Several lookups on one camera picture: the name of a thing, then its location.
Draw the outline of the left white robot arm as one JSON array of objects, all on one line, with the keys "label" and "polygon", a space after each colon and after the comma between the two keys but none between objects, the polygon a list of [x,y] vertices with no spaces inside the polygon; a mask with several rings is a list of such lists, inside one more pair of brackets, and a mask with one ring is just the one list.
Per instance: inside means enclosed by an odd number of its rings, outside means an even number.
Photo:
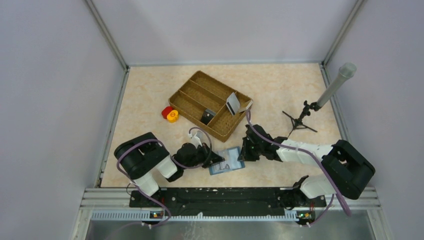
[{"label": "left white robot arm", "polygon": [[198,131],[175,153],[170,154],[152,132],[135,137],[120,144],[113,155],[118,161],[117,168],[141,191],[141,200],[149,207],[160,202],[159,185],[152,175],[157,170],[168,182],[183,176],[184,170],[202,167],[207,169],[225,161],[201,141]]}]

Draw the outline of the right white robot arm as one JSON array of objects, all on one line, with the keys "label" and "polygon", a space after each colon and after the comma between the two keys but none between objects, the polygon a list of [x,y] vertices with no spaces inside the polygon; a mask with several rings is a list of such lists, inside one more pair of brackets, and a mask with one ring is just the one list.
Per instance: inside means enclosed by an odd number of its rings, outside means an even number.
[{"label": "right white robot arm", "polygon": [[255,162],[260,157],[319,168],[322,174],[306,176],[294,187],[293,200],[307,206],[313,198],[334,194],[357,200],[376,173],[375,167],[346,140],[330,145],[310,144],[270,134],[258,124],[246,125],[239,161]]}]

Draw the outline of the grey striped card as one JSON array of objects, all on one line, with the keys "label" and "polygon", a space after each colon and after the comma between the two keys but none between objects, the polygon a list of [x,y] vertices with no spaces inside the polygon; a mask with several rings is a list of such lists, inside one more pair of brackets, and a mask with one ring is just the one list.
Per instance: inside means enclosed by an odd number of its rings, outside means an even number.
[{"label": "grey striped card", "polygon": [[225,162],[228,162],[228,163],[237,163],[239,154],[240,154],[239,147],[227,148],[224,150],[220,150],[218,152],[218,155],[223,157],[225,159]]}]

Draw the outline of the blue card holder wallet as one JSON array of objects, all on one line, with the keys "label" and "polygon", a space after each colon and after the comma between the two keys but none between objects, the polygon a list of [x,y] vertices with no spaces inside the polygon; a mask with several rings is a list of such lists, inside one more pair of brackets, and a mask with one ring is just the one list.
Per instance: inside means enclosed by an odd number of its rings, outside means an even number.
[{"label": "blue card holder wallet", "polygon": [[239,146],[227,148],[217,152],[217,155],[222,157],[224,161],[221,161],[213,166],[210,166],[209,174],[211,176],[228,173],[240,169],[244,169],[245,163],[239,161],[238,158],[241,153],[241,148]]}]

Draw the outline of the silver patterned card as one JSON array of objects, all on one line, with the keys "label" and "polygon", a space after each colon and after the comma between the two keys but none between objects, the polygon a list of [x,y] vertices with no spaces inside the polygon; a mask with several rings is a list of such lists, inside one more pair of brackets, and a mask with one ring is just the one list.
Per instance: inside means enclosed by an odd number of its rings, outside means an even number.
[{"label": "silver patterned card", "polygon": [[227,162],[220,162],[210,167],[210,174],[217,175],[232,171],[231,166]]}]

